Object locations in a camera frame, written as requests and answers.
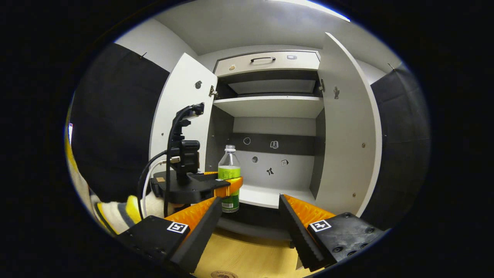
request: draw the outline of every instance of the black cable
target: black cable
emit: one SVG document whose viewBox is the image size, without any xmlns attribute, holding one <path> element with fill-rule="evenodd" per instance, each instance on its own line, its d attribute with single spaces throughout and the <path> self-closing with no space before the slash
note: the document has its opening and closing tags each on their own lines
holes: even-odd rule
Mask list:
<svg viewBox="0 0 494 278">
<path fill-rule="evenodd" d="M 153 163 L 155 160 L 157 160 L 160 156 L 167 154 L 168 150 L 164 150 L 160 152 L 159 154 L 155 155 L 151 160 L 149 160 L 148 164 L 146 164 L 146 167 L 144 167 L 144 170 L 142 170 L 141 176 L 139 177 L 139 181 L 137 182 L 137 206 L 139 207 L 139 215 L 141 216 L 141 220 L 144 219 L 142 215 L 142 209 L 141 209 L 141 199 L 143 196 L 142 195 L 142 189 L 144 188 L 144 176 L 147 174 L 149 170 L 149 166 L 151 166 L 151 163 Z"/>
</svg>

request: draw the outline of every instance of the screw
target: screw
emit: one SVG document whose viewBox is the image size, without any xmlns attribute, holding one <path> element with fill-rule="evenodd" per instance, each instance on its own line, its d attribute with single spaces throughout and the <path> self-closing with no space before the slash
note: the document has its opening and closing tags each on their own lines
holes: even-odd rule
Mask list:
<svg viewBox="0 0 494 278">
<path fill-rule="evenodd" d="M 161 253 L 163 255 L 166 255 L 166 252 L 163 249 L 161 249 L 161 248 L 157 248 L 156 247 L 156 252 Z"/>
</svg>

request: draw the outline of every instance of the cabinet door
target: cabinet door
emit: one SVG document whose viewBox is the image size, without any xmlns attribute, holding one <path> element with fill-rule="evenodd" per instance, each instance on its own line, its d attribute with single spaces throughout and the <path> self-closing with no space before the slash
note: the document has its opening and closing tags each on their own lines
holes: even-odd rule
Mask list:
<svg viewBox="0 0 494 278">
<path fill-rule="evenodd" d="M 168 77 L 156 106 L 151 128 L 149 158 L 166 150 L 172 120 L 176 113 L 186 106 L 204 102 L 204 114 L 189 119 L 191 124 L 182 128 L 186 140 L 198 140 L 200 142 L 199 170 L 204 172 L 207 130 L 213 104 L 213 96 L 209 96 L 209 90 L 211 86 L 216 88 L 217 81 L 218 78 L 212 72 L 191 56 L 186 53 L 182 55 Z M 159 171 L 165 171 L 165 167 L 157 167 L 154 172 Z"/>
<path fill-rule="evenodd" d="M 379 111 L 364 72 L 333 35 L 325 33 L 320 55 L 326 147 L 316 204 L 335 214 L 351 212 L 360 217 L 381 163 Z"/>
</svg>

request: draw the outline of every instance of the shelf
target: shelf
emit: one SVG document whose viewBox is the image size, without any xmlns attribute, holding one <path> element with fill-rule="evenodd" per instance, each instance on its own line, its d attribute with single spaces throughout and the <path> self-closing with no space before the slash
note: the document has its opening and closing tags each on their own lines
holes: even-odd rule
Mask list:
<svg viewBox="0 0 494 278">
<path fill-rule="evenodd" d="M 280 194 L 290 195 L 311 204 L 316 203 L 309 188 L 301 190 L 279 189 L 246 185 L 245 183 L 240 188 L 239 199 L 241 203 L 277 209 Z"/>
<path fill-rule="evenodd" d="M 291 117 L 315 119 L 324 108 L 322 97 L 248 96 L 213 101 L 233 117 Z"/>
</svg>

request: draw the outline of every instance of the ceiling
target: ceiling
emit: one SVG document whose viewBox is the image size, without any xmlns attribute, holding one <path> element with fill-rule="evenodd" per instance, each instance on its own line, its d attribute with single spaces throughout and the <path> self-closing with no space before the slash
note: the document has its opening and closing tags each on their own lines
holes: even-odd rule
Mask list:
<svg viewBox="0 0 494 278">
<path fill-rule="evenodd" d="M 197 55 L 252 45 L 323 48 L 333 34 L 358 60 L 389 72 L 400 59 L 361 27 L 309 7 L 266 0 L 196 0 L 155 16 Z"/>
</svg>

